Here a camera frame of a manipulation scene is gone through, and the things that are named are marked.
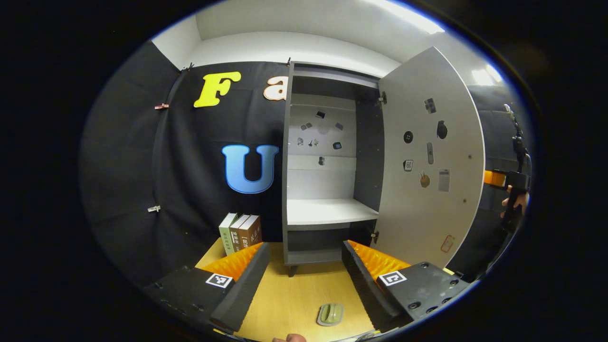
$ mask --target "white shelf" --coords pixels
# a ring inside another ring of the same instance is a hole
[[[288,225],[325,225],[375,220],[378,212],[352,198],[329,200],[287,199]]]

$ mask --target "cabinet door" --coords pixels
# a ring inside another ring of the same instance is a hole
[[[387,100],[384,181],[379,237],[371,247],[410,264],[443,268],[465,239],[482,193],[485,151],[477,109],[434,47],[378,85]],[[446,136],[438,132],[440,122]]]

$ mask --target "brown book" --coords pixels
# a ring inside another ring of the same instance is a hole
[[[251,215],[239,228],[238,236],[241,239],[243,248],[255,245],[261,242],[261,225],[260,216]]]
[[[235,252],[238,252],[241,249],[243,249],[243,243],[241,241],[241,237],[239,236],[238,228],[245,221],[247,221],[248,218],[249,218],[249,215],[243,215],[243,216],[239,217],[238,220],[236,220],[235,223],[233,223],[230,226],[230,239],[232,240],[232,247],[234,248]]]

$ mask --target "green book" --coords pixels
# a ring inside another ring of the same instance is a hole
[[[234,253],[234,247],[232,246],[232,239],[230,238],[230,226],[238,219],[238,214],[229,213],[226,215],[222,223],[219,224],[219,236],[222,238],[224,250],[226,255],[229,256]]]

